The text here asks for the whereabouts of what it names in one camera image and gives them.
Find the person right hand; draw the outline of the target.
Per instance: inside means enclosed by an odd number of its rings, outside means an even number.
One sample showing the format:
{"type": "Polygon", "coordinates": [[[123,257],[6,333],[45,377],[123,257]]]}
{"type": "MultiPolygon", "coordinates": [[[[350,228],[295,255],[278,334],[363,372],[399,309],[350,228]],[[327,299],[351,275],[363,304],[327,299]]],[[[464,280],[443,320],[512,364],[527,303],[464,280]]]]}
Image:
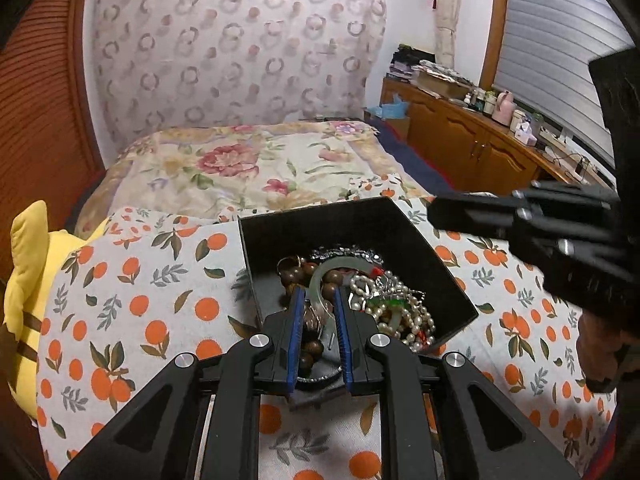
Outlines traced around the person right hand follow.
{"type": "Polygon", "coordinates": [[[592,393],[612,392],[623,378],[639,375],[639,339],[588,311],[578,322],[576,349],[592,393]]]}

